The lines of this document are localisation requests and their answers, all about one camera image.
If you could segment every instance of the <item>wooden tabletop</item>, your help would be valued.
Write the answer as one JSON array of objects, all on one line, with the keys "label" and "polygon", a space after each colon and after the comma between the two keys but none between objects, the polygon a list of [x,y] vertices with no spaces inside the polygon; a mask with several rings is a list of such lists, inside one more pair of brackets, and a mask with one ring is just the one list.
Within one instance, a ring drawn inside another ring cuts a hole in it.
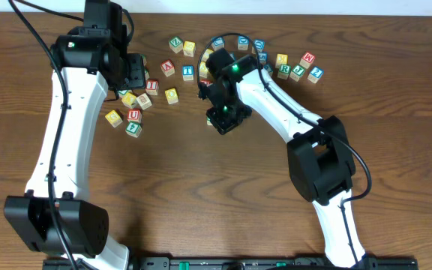
[{"label": "wooden tabletop", "polygon": [[[27,17],[47,44],[79,22],[42,13]],[[366,160],[373,190],[353,203],[367,252],[415,257],[432,269],[432,18],[378,16],[220,16],[133,14],[131,53],[147,56],[160,94],[143,113],[136,139],[104,115],[127,110],[105,103],[91,153],[91,202],[109,212],[109,231],[121,243],[174,257],[294,257],[324,253],[314,207],[288,175],[284,141],[254,113],[221,136],[206,125],[207,100],[182,65],[197,58],[175,55],[168,40],[196,42],[241,32],[266,41],[294,65],[306,51],[325,73],[314,85],[304,76],[275,81],[310,111],[339,117],[352,146]],[[241,57],[236,39],[226,48]],[[171,59],[166,78],[160,63]],[[43,50],[13,13],[0,13],[0,269],[41,269],[3,216],[7,195],[23,195],[41,150],[52,91]],[[179,103],[163,90],[176,87]],[[352,178],[365,189],[362,170]]]}]

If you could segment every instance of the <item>toy block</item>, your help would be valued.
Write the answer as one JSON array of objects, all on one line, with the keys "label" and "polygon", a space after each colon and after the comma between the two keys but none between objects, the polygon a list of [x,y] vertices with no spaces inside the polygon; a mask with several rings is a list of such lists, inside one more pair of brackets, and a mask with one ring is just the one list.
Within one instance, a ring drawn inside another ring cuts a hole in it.
[{"label": "toy block", "polygon": [[146,93],[148,95],[158,95],[159,84],[156,79],[148,79],[146,81]]},{"label": "toy block", "polygon": [[299,64],[297,64],[292,70],[291,70],[291,74],[289,75],[289,77],[293,80],[295,80],[296,82],[298,82],[301,77],[303,77],[303,74],[305,73],[305,68],[300,66]]},{"label": "toy block", "polygon": [[129,91],[129,90],[118,91],[118,94],[121,98],[123,98],[127,93],[131,93],[131,91]]},{"label": "toy block", "polygon": [[194,68],[192,65],[183,66],[183,80],[184,81],[194,80]]},{"label": "toy block", "polygon": [[273,68],[271,67],[271,65],[269,63],[264,65],[264,69],[266,69],[266,71],[268,71],[270,77],[273,76]]},{"label": "toy block", "polygon": [[134,107],[138,104],[136,96],[131,93],[125,94],[122,101],[123,104],[130,109],[134,109]]},{"label": "toy block", "polygon": [[199,82],[204,83],[206,86],[213,84],[209,79],[200,79]]},{"label": "toy block", "polygon": [[129,122],[135,122],[135,123],[141,124],[141,118],[142,117],[143,116],[141,115],[141,111],[138,109],[130,109],[127,112],[127,120]]},{"label": "toy block", "polygon": [[279,68],[281,65],[288,65],[288,55],[277,54],[275,68]]},{"label": "toy block", "polygon": [[206,67],[205,62],[201,62],[199,65],[199,75],[203,78],[208,78],[208,68]]},{"label": "toy block", "polygon": [[259,63],[261,63],[261,65],[266,65],[267,61],[268,61],[268,53],[259,52]]},{"label": "toy block", "polygon": [[104,117],[106,117],[106,120],[112,125],[113,128],[116,128],[123,122],[123,119],[121,119],[121,116],[119,116],[115,110],[112,110]]},{"label": "toy block", "polygon": [[311,64],[313,64],[314,59],[316,59],[316,56],[310,54],[309,52],[306,52],[303,57],[301,58],[301,61],[299,62],[299,64],[303,67],[303,68],[309,68],[311,66]]},{"label": "toy block", "polygon": [[209,58],[209,55],[212,53],[214,53],[214,51],[212,49],[206,49],[206,51],[202,54],[201,61],[206,62],[206,60],[208,60],[208,58]]},{"label": "toy block", "polygon": [[262,40],[254,40],[254,45],[256,45],[256,49],[258,50],[258,53],[261,53],[264,49],[264,44],[266,44],[266,42],[262,41]]},{"label": "toy block", "polygon": [[164,94],[166,94],[166,99],[168,100],[168,104],[175,104],[179,102],[178,93],[176,93],[175,88],[166,90]]},{"label": "toy block", "polygon": [[238,50],[248,50],[249,40],[246,37],[238,37]]},{"label": "toy block", "polygon": [[191,41],[185,41],[183,46],[184,55],[194,57],[195,52],[196,52],[196,44]]},{"label": "toy block", "polygon": [[141,128],[141,125],[134,123],[134,122],[129,123],[129,125],[126,127],[126,133],[129,136],[132,136],[135,138],[140,136],[141,131],[143,131],[143,129]]},{"label": "toy block", "polygon": [[307,79],[310,80],[313,83],[317,83],[321,76],[323,75],[324,71],[320,69],[319,67],[314,67],[313,70],[307,75]]},{"label": "toy block", "polygon": [[183,40],[181,38],[179,38],[179,37],[173,37],[169,41],[169,48],[171,48],[171,50],[174,53],[181,52],[181,50],[183,50]]},{"label": "toy block", "polygon": [[281,79],[287,79],[290,76],[291,66],[288,64],[282,64],[279,67],[279,72],[277,73],[277,77]]},{"label": "toy block", "polygon": [[148,64],[148,62],[146,61],[146,56],[141,55],[141,58],[142,58],[142,65],[146,66],[146,64]]},{"label": "toy block", "polygon": [[169,77],[174,74],[174,64],[171,62],[171,60],[166,60],[161,64],[161,70],[163,71],[164,75],[166,77]]},{"label": "toy block", "polygon": [[224,48],[224,39],[222,37],[213,38],[212,40],[213,43],[211,45],[213,46],[213,50],[217,51]]},{"label": "toy block", "polygon": [[138,103],[141,106],[141,109],[143,109],[143,110],[148,109],[153,104],[153,103],[151,103],[151,100],[149,100],[149,97],[147,94],[141,94],[136,99],[138,100]]}]

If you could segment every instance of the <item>wooden cube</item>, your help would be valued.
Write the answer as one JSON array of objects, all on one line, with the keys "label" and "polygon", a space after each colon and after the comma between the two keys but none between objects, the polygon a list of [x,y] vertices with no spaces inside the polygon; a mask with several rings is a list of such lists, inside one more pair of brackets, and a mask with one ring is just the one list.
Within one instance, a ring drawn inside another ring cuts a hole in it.
[{"label": "wooden cube", "polygon": [[291,66],[288,64],[282,64],[279,67],[279,72],[277,73],[277,77],[281,79],[287,79],[290,76]]},{"label": "wooden cube", "polygon": [[203,78],[208,78],[208,68],[206,67],[205,62],[201,62],[199,65],[199,75]]},{"label": "wooden cube", "polygon": [[300,66],[299,64],[297,64],[292,70],[291,70],[291,74],[289,75],[289,77],[293,80],[295,80],[296,82],[298,82],[301,77],[303,77],[303,74],[305,73],[305,68]]},{"label": "wooden cube", "polygon": [[261,65],[266,65],[267,61],[268,61],[268,53],[259,52],[259,63],[261,63]]},{"label": "wooden cube", "polygon": [[211,45],[213,46],[213,50],[217,51],[224,48],[224,39],[222,37],[213,38],[212,40],[213,43]]},{"label": "wooden cube", "polygon": [[303,67],[308,69],[311,64],[313,64],[314,59],[316,59],[316,56],[310,54],[309,52],[306,52],[303,57],[301,58],[301,61],[299,62],[299,64]]},{"label": "wooden cube", "polygon": [[171,48],[171,50],[174,53],[181,52],[181,50],[183,50],[183,40],[181,38],[179,38],[179,37],[173,37],[169,41],[169,48]]},{"label": "wooden cube", "polygon": [[268,71],[270,77],[273,76],[273,68],[271,67],[271,65],[269,63],[264,65],[264,69],[266,69],[266,71]]},{"label": "wooden cube", "polygon": [[238,50],[248,50],[249,40],[246,37],[238,37]]},{"label": "wooden cube", "polygon": [[164,75],[166,77],[169,77],[174,74],[174,64],[171,62],[171,60],[166,60],[161,64],[161,70],[163,71]]},{"label": "wooden cube", "polygon": [[151,100],[149,99],[149,97],[146,93],[141,94],[136,99],[138,100],[138,103],[141,106],[141,109],[143,109],[143,110],[148,109],[153,104],[153,103],[151,103]]},{"label": "wooden cube", "polygon": [[212,49],[206,49],[206,51],[202,54],[201,62],[206,62],[208,60],[209,55],[214,53]]},{"label": "wooden cube", "polygon": [[277,54],[276,56],[276,64],[274,65],[275,68],[279,68],[281,65],[287,65],[288,64],[288,55],[283,54]]},{"label": "wooden cube", "polygon": [[134,122],[129,123],[129,125],[126,127],[126,133],[129,136],[132,136],[135,138],[140,136],[141,131],[143,131],[143,129],[141,128],[141,125],[134,123]]},{"label": "wooden cube", "polygon": [[196,52],[196,44],[191,41],[185,41],[183,46],[184,55],[194,57],[195,52]]},{"label": "wooden cube", "polygon": [[121,119],[121,116],[115,111],[112,110],[106,116],[104,116],[106,120],[112,125],[113,128],[116,128],[123,122],[123,119]]},{"label": "wooden cube", "polygon": [[213,84],[209,79],[200,79],[199,82],[204,83],[206,86]]},{"label": "wooden cube", "polygon": [[141,115],[141,111],[138,109],[130,109],[127,112],[127,120],[129,122],[135,122],[135,123],[141,124],[141,118],[142,117],[143,116]]},{"label": "wooden cube", "polygon": [[159,84],[156,79],[148,79],[146,81],[146,93],[148,95],[158,95]]},{"label": "wooden cube", "polygon": [[258,50],[258,53],[261,53],[264,49],[264,44],[266,42],[262,41],[262,40],[254,40],[254,45],[256,45],[256,49]]},{"label": "wooden cube", "polygon": [[123,104],[130,109],[134,109],[134,107],[136,107],[136,105],[138,104],[136,96],[131,93],[125,94],[122,101]]},{"label": "wooden cube", "polygon": [[168,100],[168,104],[175,104],[179,102],[178,93],[176,93],[175,88],[166,90],[164,94],[166,94],[166,99]]},{"label": "wooden cube", "polygon": [[121,91],[118,91],[118,94],[119,94],[119,96],[121,98],[123,98],[127,93],[131,93],[131,91],[130,90],[121,90]]},{"label": "wooden cube", "polygon": [[192,65],[183,66],[183,80],[184,81],[194,80],[194,68]]},{"label": "wooden cube", "polygon": [[146,56],[141,55],[141,58],[142,58],[142,65],[146,66],[146,64],[148,64],[148,62],[146,61]]},{"label": "wooden cube", "polygon": [[309,75],[307,75],[307,79],[313,83],[317,83],[321,79],[323,73],[324,71],[319,67],[313,67],[313,70],[309,73]]}]

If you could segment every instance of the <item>white backdrop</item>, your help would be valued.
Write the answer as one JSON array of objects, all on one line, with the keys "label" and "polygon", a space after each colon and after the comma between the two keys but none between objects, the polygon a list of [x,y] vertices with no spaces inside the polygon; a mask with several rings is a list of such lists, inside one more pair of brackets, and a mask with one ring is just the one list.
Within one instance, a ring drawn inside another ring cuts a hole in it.
[{"label": "white backdrop", "polygon": [[[55,11],[83,12],[84,0],[28,0]],[[430,0],[114,0],[130,12],[177,14],[336,14],[432,16]],[[22,11],[35,11],[21,7]],[[0,0],[0,11],[11,11]]]}]

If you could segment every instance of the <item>blue block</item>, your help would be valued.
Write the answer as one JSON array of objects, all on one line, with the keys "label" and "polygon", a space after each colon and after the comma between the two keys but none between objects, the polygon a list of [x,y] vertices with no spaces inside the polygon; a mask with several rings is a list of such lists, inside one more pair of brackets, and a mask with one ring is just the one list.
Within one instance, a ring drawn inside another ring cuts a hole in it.
[{"label": "blue block", "polygon": [[194,68],[193,66],[183,66],[183,75],[193,75],[194,74]]},{"label": "blue block", "polygon": [[268,53],[267,52],[258,52],[259,55],[259,61],[264,61],[267,62],[268,61]]},{"label": "blue block", "polygon": [[246,37],[239,36],[238,44],[249,44],[249,40]]},{"label": "blue block", "polygon": [[224,44],[224,39],[222,37],[218,37],[218,38],[213,37],[212,40],[215,46],[220,46],[221,44]]},{"label": "blue block", "polygon": [[310,74],[315,76],[316,78],[320,78],[323,75],[323,73],[324,71],[319,67],[314,67],[313,70],[310,72]]},{"label": "blue block", "polygon": [[264,49],[264,44],[266,44],[266,42],[264,42],[262,40],[255,40],[254,44],[256,45],[256,48],[258,50],[262,50],[262,49]]},{"label": "blue block", "polygon": [[265,64],[264,69],[266,69],[266,71],[268,71],[269,73],[273,72],[273,68],[271,67],[270,64]]}]

